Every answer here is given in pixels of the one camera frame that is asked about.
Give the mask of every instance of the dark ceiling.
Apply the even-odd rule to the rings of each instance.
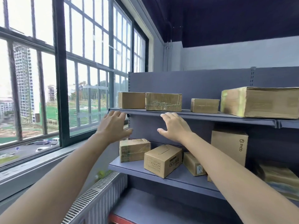
[[[142,0],[163,40],[195,47],[299,35],[299,0]]]

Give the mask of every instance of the sky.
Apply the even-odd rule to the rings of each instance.
[[[9,26],[16,29],[26,36],[32,36],[32,21],[31,21],[31,1],[30,0],[7,0]],[[82,0],[72,0],[72,3],[82,10]],[[66,33],[66,50],[70,51],[70,39],[69,39],[69,6],[65,3],[65,33]],[[84,0],[85,13],[92,18],[92,0]],[[108,15],[108,0],[95,0],[95,20],[102,25],[106,30],[109,28],[109,15]],[[39,40],[46,42],[49,45],[53,45],[53,23],[52,23],[52,0],[34,0],[35,10],[35,22],[36,22],[36,37]],[[72,41],[73,41],[73,53],[79,56],[83,56],[83,27],[82,27],[82,15],[74,9],[72,12]],[[109,65],[109,36],[107,33],[103,33],[99,27],[95,27],[95,35],[93,35],[93,24],[84,19],[85,23],[85,57],[87,59],[93,59],[93,41],[95,41],[95,61],[106,66]],[[0,4],[0,26],[4,27],[4,14],[3,4]],[[131,22],[127,17],[122,19],[121,14],[117,14],[114,9],[114,35],[119,39],[123,37],[125,44],[130,44],[131,36]],[[117,62],[115,68],[128,72],[130,69],[130,50],[126,49],[120,43],[115,42],[116,47],[114,56],[117,56]],[[34,92],[34,105],[39,106],[39,80],[38,80],[38,68],[37,68],[37,56],[36,50],[31,50],[32,59],[32,76],[33,76],[33,92]],[[47,97],[47,86],[56,86],[56,68],[54,55],[42,53],[43,61],[43,74],[45,85],[45,98]],[[7,52],[7,43],[5,40],[0,39],[0,64],[1,64],[1,80],[0,80],[0,97],[10,97],[11,95],[11,82],[9,72],[9,61]],[[75,83],[75,70],[74,62],[67,60],[67,72],[68,72],[68,85]],[[87,82],[87,66],[78,64],[79,82]],[[106,73],[100,72],[100,80],[106,79]],[[115,77],[115,82],[119,83],[124,81],[124,77]],[[97,70],[91,68],[91,85],[97,84]]]

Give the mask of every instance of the left hand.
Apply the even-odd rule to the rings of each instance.
[[[95,134],[101,134],[109,144],[119,141],[132,134],[133,129],[129,128],[124,130],[126,113],[119,111],[110,111],[104,116],[97,128]]]

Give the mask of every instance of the right hand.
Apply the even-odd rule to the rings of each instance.
[[[189,125],[182,117],[178,116],[177,113],[165,113],[161,114],[161,117],[166,123],[167,131],[162,128],[157,131],[164,137],[181,143],[187,134],[192,133]]]

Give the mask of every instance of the car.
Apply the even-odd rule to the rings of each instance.
[[[50,143],[50,140],[48,140],[48,139],[43,139],[43,140],[40,140],[40,141],[35,142],[34,144],[35,144],[35,145],[46,145],[46,144],[49,144],[49,143]]]
[[[39,148],[37,148],[36,150],[35,150],[35,152],[40,152],[40,151],[43,151],[43,150],[45,150],[45,149],[47,149],[47,148],[49,148],[49,147],[39,147]]]
[[[51,143],[52,145],[59,144],[59,137],[55,137],[55,138],[51,139],[50,143]]]

